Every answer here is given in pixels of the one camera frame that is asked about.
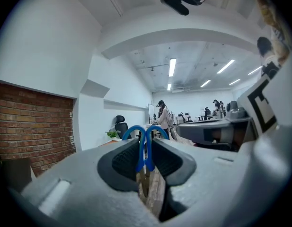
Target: desk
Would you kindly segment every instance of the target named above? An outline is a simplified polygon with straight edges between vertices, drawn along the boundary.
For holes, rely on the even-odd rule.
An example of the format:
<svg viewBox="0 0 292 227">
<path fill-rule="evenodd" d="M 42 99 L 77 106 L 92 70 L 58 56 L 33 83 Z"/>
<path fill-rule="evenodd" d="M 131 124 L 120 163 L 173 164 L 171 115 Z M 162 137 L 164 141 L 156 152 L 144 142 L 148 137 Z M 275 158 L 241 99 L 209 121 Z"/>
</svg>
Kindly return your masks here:
<svg viewBox="0 0 292 227">
<path fill-rule="evenodd" d="M 184 120 L 183 120 L 183 118 L 177 118 L 177 124 L 181 124 L 181 123 L 184 123 Z"/>
<path fill-rule="evenodd" d="M 108 142 L 106 142 L 105 144 L 102 144 L 100 146 L 104 146 L 104 145 L 108 145 L 108 144 L 111 144 L 111 143 L 115 143 L 115 142 L 119 142 L 121 141 L 122 139 L 119 139 L 119 138 L 116 138 L 116 139 L 111 139 L 109 140 Z"/>
<path fill-rule="evenodd" d="M 219 118 L 218 118 L 218 115 L 210 114 L 210 115 L 207 115 L 207 119 L 219 119 Z"/>
</svg>

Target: office chair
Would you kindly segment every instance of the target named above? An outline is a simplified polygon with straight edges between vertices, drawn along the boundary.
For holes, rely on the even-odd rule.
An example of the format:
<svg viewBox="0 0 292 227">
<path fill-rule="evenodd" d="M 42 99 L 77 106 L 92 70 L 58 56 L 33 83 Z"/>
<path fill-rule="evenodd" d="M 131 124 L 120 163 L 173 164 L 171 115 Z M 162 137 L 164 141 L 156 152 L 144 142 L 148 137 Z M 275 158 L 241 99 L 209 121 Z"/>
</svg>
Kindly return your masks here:
<svg viewBox="0 0 292 227">
<path fill-rule="evenodd" d="M 204 111 L 204 120 L 207 120 L 207 115 L 208 114 L 211 114 L 211 111 L 210 111 L 210 109 L 205 108 L 205 111 Z"/>
<path fill-rule="evenodd" d="M 118 132 L 118 136 L 119 138 L 123 138 L 123 135 L 125 134 L 125 132 L 128 129 L 128 125 L 127 123 L 124 123 L 125 121 L 125 117 L 121 116 L 121 115 L 117 115 L 116 116 L 116 122 L 115 122 L 115 130 L 119 131 Z"/>
</svg>

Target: blue handle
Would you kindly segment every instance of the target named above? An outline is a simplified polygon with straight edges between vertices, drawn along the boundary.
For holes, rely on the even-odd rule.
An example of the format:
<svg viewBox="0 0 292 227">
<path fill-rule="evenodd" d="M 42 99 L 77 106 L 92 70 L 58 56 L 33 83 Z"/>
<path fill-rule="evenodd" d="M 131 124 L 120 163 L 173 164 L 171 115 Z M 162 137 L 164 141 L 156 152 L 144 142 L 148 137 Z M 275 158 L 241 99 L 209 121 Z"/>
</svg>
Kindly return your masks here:
<svg viewBox="0 0 292 227">
<path fill-rule="evenodd" d="M 157 125 L 152 125 L 147 129 L 147 131 L 146 131 L 146 139 L 147 139 L 147 154 L 148 154 L 148 158 L 146 159 L 145 163 L 146 163 L 147 168 L 151 172 L 155 168 L 155 166 L 154 166 L 154 164 L 152 162 L 152 145 L 151 145 L 151 136 L 150 136 L 152 130 L 158 130 L 165 139 L 168 139 L 168 136 L 167 136 L 166 132 L 161 127 L 159 127 Z"/>
<path fill-rule="evenodd" d="M 141 141 L 140 141 L 140 152 L 139 152 L 139 160 L 138 160 L 138 164 L 136 167 L 136 172 L 140 172 L 140 170 L 142 169 L 142 167 L 146 164 L 147 168 L 149 169 L 149 171 L 153 171 L 155 166 L 152 162 L 152 145 L 151 145 L 151 132 L 152 130 L 158 130 L 161 135 L 165 138 L 168 139 L 168 136 L 166 134 L 166 132 L 159 126 L 157 125 L 152 125 L 150 126 L 147 131 L 145 131 L 145 129 L 139 125 L 135 125 L 130 127 L 125 134 L 123 135 L 123 139 L 122 140 L 126 140 L 128 139 L 130 133 L 134 130 L 139 130 L 142 132 L 142 136 L 141 136 Z M 144 153 L 144 144 L 145 144 L 145 138 L 147 139 L 147 154 L 148 154 L 148 158 L 147 159 L 143 159 L 143 153 Z"/>
<path fill-rule="evenodd" d="M 146 138 L 146 131 L 145 131 L 145 129 L 143 127 L 139 126 L 139 125 L 132 126 L 132 127 L 130 127 L 125 132 L 125 134 L 123 135 L 122 140 L 128 139 L 130 133 L 132 131 L 134 131 L 134 130 L 139 130 L 140 132 L 142 132 L 141 141 L 140 141 L 139 160 L 138 160 L 138 164 L 137 164 L 137 167 L 136 167 L 136 172 L 140 172 L 140 170 L 142 169 L 142 167 L 145 165 L 145 161 L 143 159 L 144 144 L 145 144 L 145 138 Z"/>
</svg>

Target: woman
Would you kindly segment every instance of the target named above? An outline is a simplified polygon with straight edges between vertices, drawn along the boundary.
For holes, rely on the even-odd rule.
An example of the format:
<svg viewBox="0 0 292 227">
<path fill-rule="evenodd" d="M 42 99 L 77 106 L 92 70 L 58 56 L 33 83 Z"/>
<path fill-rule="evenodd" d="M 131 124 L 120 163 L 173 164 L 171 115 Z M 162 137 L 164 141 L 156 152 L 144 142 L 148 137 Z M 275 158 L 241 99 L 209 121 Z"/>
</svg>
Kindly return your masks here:
<svg viewBox="0 0 292 227">
<path fill-rule="evenodd" d="M 226 117 L 226 108 L 225 108 L 225 105 L 223 104 L 222 101 L 220 101 L 220 104 L 221 104 L 221 111 L 223 112 L 223 116 Z"/>
<path fill-rule="evenodd" d="M 215 104 L 216 113 L 220 114 L 221 119 L 222 119 L 221 104 L 216 99 L 213 101 L 213 103 Z"/>
<path fill-rule="evenodd" d="M 168 131 L 169 113 L 168 113 L 168 109 L 167 109 L 167 106 L 165 105 L 163 100 L 160 100 L 158 104 L 159 104 L 160 110 L 162 110 L 162 113 L 161 113 L 161 116 L 159 117 L 159 119 L 157 120 L 157 123 L 160 124 L 161 128 L 166 132 L 166 134 L 168 136 L 168 140 L 169 140 L 169 131 Z"/>
<path fill-rule="evenodd" d="M 160 118 L 162 112 L 163 112 L 163 110 L 161 108 L 159 108 L 159 118 Z"/>
<path fill-rule="evenodd" d="M 261 76 L 266 74 L 270 79 L 272 79 L 281 68 L 277 56 L 274 53 L 272 43 L 266 37 L 259 37 L 257 40 L 257 48 L 259 54 L 264 59 L 264 64 L 261 69 Z"/>
</svg>

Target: fluorescent ceiling light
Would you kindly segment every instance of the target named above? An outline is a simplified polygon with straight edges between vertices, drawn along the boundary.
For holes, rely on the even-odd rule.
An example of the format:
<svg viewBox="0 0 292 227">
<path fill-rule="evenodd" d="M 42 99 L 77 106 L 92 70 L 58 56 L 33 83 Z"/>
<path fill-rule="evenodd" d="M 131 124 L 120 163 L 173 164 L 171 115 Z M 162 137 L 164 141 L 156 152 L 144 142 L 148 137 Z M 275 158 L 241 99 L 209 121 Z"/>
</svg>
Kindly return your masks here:
<svg viewBox="0 0 292 227">
<path fill-rule="evenodd" d="M 221 68 L 221 69 L 217 72 L 217 74 L 222 73 L 222 72 L 223 72 L 224 70 L 226 70 L 226 68 L 227 68 L 228 66 L 230 66 L 233 62 L 234 62 L 234 60 L 229 61 L 229 63 L 228 63 L 227 65 L 225 65 L 223 68 Z"/>
<path fill-rule="evenodd" d="M 235 82 L 238 82 L 240 79 L 238 79 L 238 80 L 236 80 L 236 81 L 233 81 L 233 82 L 231 82 L 230 84 L 229 84 L 229 86 L 230 85 L 232 85 L 232 84 L 234 84 Z"/>
<path fill-rule="evenodd" d="M 205 86 L 205 85 L 208 84 L 209 82 L 211 82 L 211 80 L 207 80 L 204 84 L 201 85 L 201 87 Z"/>
<path fill-rule="evenodd" d="M 259 69 L 261 69 L 261 68 L 262 68 L 262 66 L 258 67 L 258 68 L 255 69 L 254 71 L 250 72 L 248 75 L 251 75 L 253 72 L 255 72 L 255 71 L 257 71 L 257 70 L 259 70 Z"/>
<path fill-rule="evenodd" d="M 172 77 L 175 70 L 176 59 L 170 60 L 170 70 L 169 70 L 169 77 Z"/>
</svg>

